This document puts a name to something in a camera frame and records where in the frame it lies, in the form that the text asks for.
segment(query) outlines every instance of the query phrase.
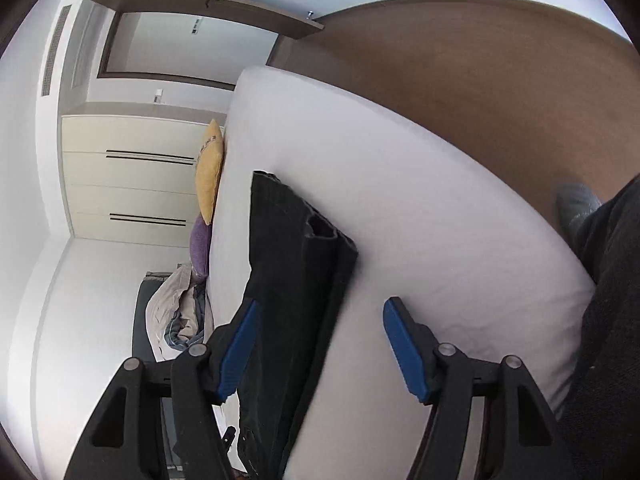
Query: white mattress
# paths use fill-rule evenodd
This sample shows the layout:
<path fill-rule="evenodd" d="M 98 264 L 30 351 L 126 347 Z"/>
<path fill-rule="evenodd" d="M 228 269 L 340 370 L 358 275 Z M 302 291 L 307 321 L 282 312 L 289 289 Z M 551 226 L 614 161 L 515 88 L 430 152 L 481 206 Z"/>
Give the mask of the white mattress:
<path fill-rule="evenodd" d="M 286 479 L 407 475 L 429 409 L 406 390 L 386 340 L 389 296 L 469 356 L 521 356 L 551 406 L 560 405 L 593 283 L 502 181 L 389 110 L 269 68 L 242 74 L 225 136 L 208 284 L 216 324 L 231 320 L 250 273 L 254 170 L 276 174 L 360 251 Z M 237 423 L 237 398 L 225 414 Z M 481 418 L 474 402 L 462 479 L 473 476 Z"/>

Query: metal bolt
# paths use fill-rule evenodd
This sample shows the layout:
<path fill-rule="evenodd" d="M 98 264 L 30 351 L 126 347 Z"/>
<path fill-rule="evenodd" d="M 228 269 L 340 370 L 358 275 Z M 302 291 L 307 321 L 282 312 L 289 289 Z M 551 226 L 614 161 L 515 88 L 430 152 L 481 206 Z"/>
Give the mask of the metal bolt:
<path fill-rule="evenodd" d="M 203 345 L 202 343 L 197 343 L 193 346 L 189 347 L 189 354 L 194 356 L 194 357 L 198 357 L 200 355 L 203 355 L 204 352 L 207 351 L 207 346 Z"/>
<path fill-rule="evenodd" d="M 130 357 L 129 359 L 124 361 L 124 364 L 122 365 L 122 367 L 129 372 L 132 370 L 135 370 L 139 366 L 140 366 L 140 359 L 138 359 L 137 357 Z"/>
<path fill-rule="evenodd" d="M 456 347 L 451 343 L 441 343 L 438 345 L 438 352 L 442 355 L 451 356 L 456 353 Z"/>
<path fill-rule="evenodd" d="M 507 356 L 507 358 L 504 360 L 504 362 L 506 363 L 506 365 L 509 368 L 513 368 L 514 370 L 517 370 L 518 368 L 520 368 L 522 366 L 522 359 L 520 359 L 519 357 L 517 357 L 515 355 Z"/>

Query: wooden shelf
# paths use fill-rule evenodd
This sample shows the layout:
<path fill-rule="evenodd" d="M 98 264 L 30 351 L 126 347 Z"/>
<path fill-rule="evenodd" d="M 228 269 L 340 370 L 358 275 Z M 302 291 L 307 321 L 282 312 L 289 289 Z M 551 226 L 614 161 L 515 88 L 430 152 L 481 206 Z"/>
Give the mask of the wooden shelf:
<path fill-rule="evenodd" d="M 299 40 L 324 25 L 250 0 L 93 0 L 116 12 L 172 12 L 207 16 L 263 28 Z"/>

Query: purple pillow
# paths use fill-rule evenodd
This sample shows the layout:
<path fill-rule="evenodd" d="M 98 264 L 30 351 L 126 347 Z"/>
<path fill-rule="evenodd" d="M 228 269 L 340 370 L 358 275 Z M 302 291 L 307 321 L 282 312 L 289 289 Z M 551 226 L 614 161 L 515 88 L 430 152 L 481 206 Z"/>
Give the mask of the purple pillow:
<path fill-rule="evenodd" d="M 198 215 L 191 229 L 189 238 L 189 253 L 193 271 L 200 278 L 209 275 L 209 248 L 211 247 L 211 227 L 206 225 L 202 215 Z"/>

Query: pillow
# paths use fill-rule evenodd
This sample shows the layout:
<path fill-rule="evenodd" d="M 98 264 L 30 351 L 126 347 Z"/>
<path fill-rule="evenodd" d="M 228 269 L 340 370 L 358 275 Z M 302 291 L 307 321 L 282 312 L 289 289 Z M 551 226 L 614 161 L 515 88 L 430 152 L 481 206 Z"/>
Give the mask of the pillow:
<path fill-rule="evenodd" d="M 202 215 L 198 215 L 189 238 L 189 254 L 193 271 L 199 278 L 209 275 L 209 247 L 211 245 L 211 225 L 206 225 Z"/>
<path fill-rule="evenodd" d="M 204 144 L 196 164 L 196 194 L 200 213 L 206 225 L 211 224 L 213 218 L 224 153 L 220 126 L 213 119 L 205 131 Z"/>

